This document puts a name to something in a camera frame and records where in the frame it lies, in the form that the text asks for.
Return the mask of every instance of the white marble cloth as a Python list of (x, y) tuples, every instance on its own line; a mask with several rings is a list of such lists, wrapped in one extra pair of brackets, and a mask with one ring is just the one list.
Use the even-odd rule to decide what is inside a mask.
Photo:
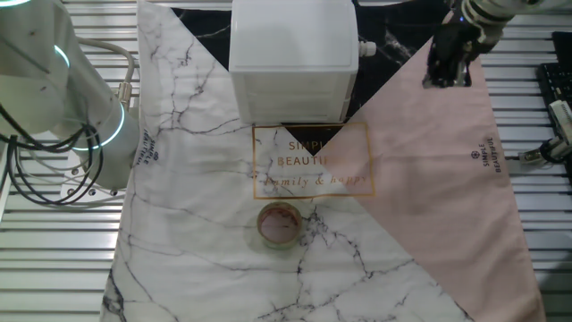
[(170, 8), (139, 1), (138, 20), (145, 134), (102, 321), (470, 320), (351, 197), (292, 201), (299, 245), (267, 249), (229, 73)]

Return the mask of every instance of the table surface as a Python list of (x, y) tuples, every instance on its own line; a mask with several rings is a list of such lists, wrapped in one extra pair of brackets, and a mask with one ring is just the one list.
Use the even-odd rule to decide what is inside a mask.
[[(137, 56), (135, 0), (69, 0), (78, 36), (125, 47)], [(154, 1), (181, 8), (230, 8), (230, 1)], [(377, 1), (392, 4), (399, 1)], [(572, 31), (572, 6), (554, 13), (523, 15), (505, 29), (498, 46), (482, 57), (492, 108), (505, 154), (537, 148), (552, 136), (534, 67), (556, 61), (550, 41), (554, 30)], [(117, 88), (125, 60), (96, 48), (85, 50), (92, 64)], [(139, 75), (132, 104), (139, 103)], [(42, 157), (63, 167), (67, 157)], [(50, 175), (33, 160), (34, 174)], [(525, 228), (534, 270), (550, 322), (572, 320), (572, 188), (562, 165), (533, 171), (509, 160), (510, 178)], [(59, 194), (58, 186), (41, 186)], [(84, 212), (41, 208), (13, 188), (0, 196), (0, 320), (98, 321), (99, 305), (121, 215), (121, 202)]]

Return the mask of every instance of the white connector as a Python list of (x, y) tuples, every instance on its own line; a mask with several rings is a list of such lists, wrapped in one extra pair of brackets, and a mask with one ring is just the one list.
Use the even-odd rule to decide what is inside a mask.
[(572, 141), (572, 111), (568, 103), (562, 100), (558, 100), (550, 104), (550, 111), (554, 120), (556, 121), (556, 127), (562, 139), (570, 144)]
[(122, 103), (122, 106), (125, 109), (125, 111), (129, 111), (132, 91), (133, 87), (128, 82), (123, 82), (119, 84), (117, 97), (119, 98), (119, 101)]
[(373, 41), (360, 41), (359, 42), (359, 56), (370, 57), (375, 55), (377, 45)]

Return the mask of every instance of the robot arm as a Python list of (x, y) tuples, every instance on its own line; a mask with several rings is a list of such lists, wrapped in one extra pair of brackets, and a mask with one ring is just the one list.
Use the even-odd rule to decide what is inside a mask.
[[(61, 1), (0, 1), (0, 105), (30, 134), (51, 131), (65, 140), (92, 126), (101, 140), (92, 149), (105, 153), (97, 183), (127, 185), (139, 127), (81, 51)], [(19, 132), (0, 118), (0, 134)], [(73, 149), (88, 158), (85, 138)]]
[(544, 0), (451, 0), (454, 15), (433, 38), (425, 88), (471, 86), (468, 66), (489, 53), (516, 14), (538, 10)]

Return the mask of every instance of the white box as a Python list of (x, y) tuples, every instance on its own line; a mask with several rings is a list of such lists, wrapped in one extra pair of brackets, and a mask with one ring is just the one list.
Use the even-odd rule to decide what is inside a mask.
[(358, 73), (350, 0), (234, 0), (229, 71), (244, 123), (339, 123)]

